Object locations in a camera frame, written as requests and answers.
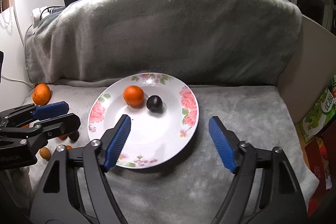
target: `pink flower pattern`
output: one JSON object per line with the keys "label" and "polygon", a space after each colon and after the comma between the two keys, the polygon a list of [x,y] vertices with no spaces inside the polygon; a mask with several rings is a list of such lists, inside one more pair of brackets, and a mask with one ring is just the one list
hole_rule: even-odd
{"label": "pink flower pattern", "polygon": [[125,154],[125,153],[121,153],[121,154],[119,155],[118,160],[126,160],[126,159],[128,159],[128,158],[129,158],[129,156],[127,156],[127,154]]}
{"label": "pink flower pattern", "polygon": [[97,101],[92,107],[89,123],[101,122],[104,119],[105,107],[101,105],[101,102]]}
{"label": "pink flower pattern", "polygon": [[183,137],[186,137],[186,136],[187,136],[187,130],[183,129],[183,128],[180,128],[180,137],[183,138]]}
{"label": "pink flower pattern", "polygon": [[197,119],[197,104],[196,100],[191,93],[191,90],[184,86],[182,90],[180,91],[181,98],[181,106],[183,107],[182,112],[185,114],[187,112],[182,120],[183,124],[187,124],[188,126],[194,126]]}
{"label": "pink flower pattern", "polygon": [[143,166],[147,166],[150,167],[151,165],[153,165],[155,162],[157,162],[157,159],[152,159],[152,160],[144,160],[143,156],[139,155],[137,156],[136,159],[134,159],[133,161],[129,161],[129,162],[123,162],[123,159],[128,159],[129,157],[125,155],[125,157],[122,157],[122,159],[120,158],[123,154],[121,153],[119,156],[119,159],[117,161],[117,164],[119,164],[120,166],[128,166],[128,167],[143,167]]}

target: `black cable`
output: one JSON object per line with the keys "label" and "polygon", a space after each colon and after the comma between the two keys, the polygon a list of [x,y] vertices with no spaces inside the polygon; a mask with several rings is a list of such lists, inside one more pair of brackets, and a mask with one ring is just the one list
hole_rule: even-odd
{"label": "black cable", "polygon": [[50,8],[60,8],[60,7],[62,7],[62,6],[49,6],[49,7],[45,8],[45,9],[42,11],[41,15],[40,15],[40,21],[41,21],[41,19],[42,19],[42,14],[43,14],[43,12],[44,12],[45,10],[48,9],[48,12],[49,12],[49,9],[50,9]]}

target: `orange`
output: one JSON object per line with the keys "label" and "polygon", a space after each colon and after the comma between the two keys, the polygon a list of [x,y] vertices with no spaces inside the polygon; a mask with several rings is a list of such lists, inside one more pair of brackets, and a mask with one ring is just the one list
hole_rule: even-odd
{"label": "orange", "polygon": [[131,106],[138,106],[143,102],[143,90],[137,85],[129,85],[125,88],[123,96],[125,102]]}
{"label": "orange", "polygon": [[36,105],[46,105],[51,98],[50,88],[46,84],[39,84],[34,88],[33,101]]}
{"label": "orange", "polygon": [[58,138],[64,141],[67,138],[67,136],[68,136],[67,134],[64,134],[64,135],[58,136]]}
{"label": "orange", "polygon": [[40,149],[40,156],[45,160],[50,160],[51,152],[48,148],[43,147],[43,148]]}

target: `floral plate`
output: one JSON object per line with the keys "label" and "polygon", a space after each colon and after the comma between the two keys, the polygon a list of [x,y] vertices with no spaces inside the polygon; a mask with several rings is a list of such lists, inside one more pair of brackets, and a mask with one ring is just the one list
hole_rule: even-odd
{"label": "floral plate", "polygon": [[[124,101],[123,92],[129,85],[143,89],[143,107],[133,108]],[[152,95],[161,97],[163,113],[147,109],[146,100]],[[88,118],[90,140],[100,139],[123,114],[130,116],[132,125],[117,165],[140,169],[171,159],[187,145],[196,130],[199,107],[191,89],[173,76],[131,75],[108,87],[93,104]]]}

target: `gray blanket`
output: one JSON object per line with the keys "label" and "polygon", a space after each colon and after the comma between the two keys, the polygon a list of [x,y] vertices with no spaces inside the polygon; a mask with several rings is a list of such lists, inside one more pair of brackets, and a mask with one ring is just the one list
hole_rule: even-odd
{"label": "gray blanket", "polygon": [[[53,152],[60,144],[73,147],[89,142],[87,118],[95,99],[105,88],[50,85],[51,102],[65,100],[82,122],[76,143],[58,138],[49,141]],[[106,174],[111,189],[129,224],[207,224],[216,215],[233,175],[225,169],[208,131],[209,118],[219,116],[241,140],[256,148],[283,147],[300,183],[306,202],[319,181],[303,161],[299,140],[288,110],[273,86],[192,87],[199,103],[199,123],[189,144],[168,162],[153,168],[129,170],[116,166]],[[31,103],[28,97],[25,103]],[[30,167],[33,190],[47,165],[39,155]],[[257,172],[246,214],[257,198],[261,172]],[[94,215],[83,170],[79,183],[87,213]]]}
{"label": "gray blanket", "polygon": [[301,31],[281,0],[81,0],[26,41],[32,83],[109,86],[139,72],[187,84],[276,85]]}

